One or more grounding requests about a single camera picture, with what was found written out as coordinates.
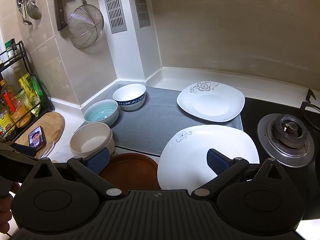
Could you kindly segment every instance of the yellow package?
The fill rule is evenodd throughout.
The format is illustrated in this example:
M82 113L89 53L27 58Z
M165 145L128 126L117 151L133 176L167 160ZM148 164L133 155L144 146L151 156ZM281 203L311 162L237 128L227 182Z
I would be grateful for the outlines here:
M33 89L30 75L25 74L22 78L19 79L19 83L22 86L22 88L25 90L26 95L31 104L31 107L33 108L36 104L40 102L40 98L38 97L37 93ZM31 113L33 113L36 117L38 117L39 112L40 112L40 105L37 106L35 109L31 110Z

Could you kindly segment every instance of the human hand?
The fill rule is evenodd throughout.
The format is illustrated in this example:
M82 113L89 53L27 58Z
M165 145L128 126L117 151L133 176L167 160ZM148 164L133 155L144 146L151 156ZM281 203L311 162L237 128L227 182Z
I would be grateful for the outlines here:
M15 182L10 191L16 193L19 188L20 185ZM3 234L6 234L10 229L8 222L12 218L12 213L10 211L12 199L13 197L11 194L8 194L5 198L0 198L0 232Z

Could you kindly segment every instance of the spice jar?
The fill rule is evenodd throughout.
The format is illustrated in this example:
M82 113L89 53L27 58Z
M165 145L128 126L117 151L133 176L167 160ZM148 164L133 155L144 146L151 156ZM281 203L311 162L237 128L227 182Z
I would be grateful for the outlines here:
M5 45L5 50L7 51L9 60L12 60L16 55L16 52L12 48L12 41L11 40L7 41L4 45Z

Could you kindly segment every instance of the wooden cutting board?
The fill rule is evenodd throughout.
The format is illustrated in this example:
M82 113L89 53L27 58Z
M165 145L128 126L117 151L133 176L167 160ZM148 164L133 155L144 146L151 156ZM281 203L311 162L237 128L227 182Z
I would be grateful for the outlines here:
M63 116L56 112L46 113L38 121L36 121L27 131L25 131L16 140L16 143L29 146L29 134L38 126L42 126L47 145L40 150L36 158L42 156L42 154L50 147L52 142L57 143L63 133L65 120Z

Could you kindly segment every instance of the white square plate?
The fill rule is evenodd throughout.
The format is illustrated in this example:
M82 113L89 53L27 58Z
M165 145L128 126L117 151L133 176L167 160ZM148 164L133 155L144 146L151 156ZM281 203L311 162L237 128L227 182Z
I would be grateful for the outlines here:
M244 95L233 87L213 81L200 81L186 87L177 97L187 113L212 122L227 122L244 107Z
M245 132L236 128L208 124L185 128L177 132L165 146L158 165L161 189L192 191L217 177L207 164L209 149L226 157L241 157L249 163L259 163L257 148Z

